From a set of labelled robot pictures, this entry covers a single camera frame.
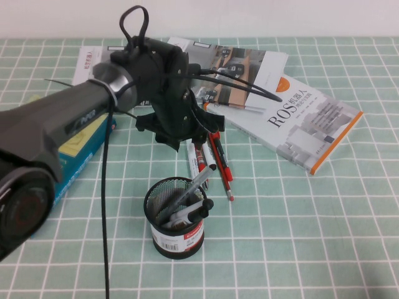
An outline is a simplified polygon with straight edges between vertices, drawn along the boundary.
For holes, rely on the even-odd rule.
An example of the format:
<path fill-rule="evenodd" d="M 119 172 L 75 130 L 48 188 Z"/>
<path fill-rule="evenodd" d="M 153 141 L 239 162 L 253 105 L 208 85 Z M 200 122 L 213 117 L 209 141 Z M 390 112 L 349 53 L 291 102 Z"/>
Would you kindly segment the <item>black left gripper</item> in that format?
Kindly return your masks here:
<path fill-rule="evenodd" d="M 188 54 L 178 46 L 139 38 L 110 55 L 131 76 L 137 103 L 150 102 L 154 112 L 139 116 L 136 127 L 155 133 L 155 141 L 179 152 L 181 139 L 205 143 L 208 133 L 224 131 L 224 117 L 204 111 L 191 91 Z"/>

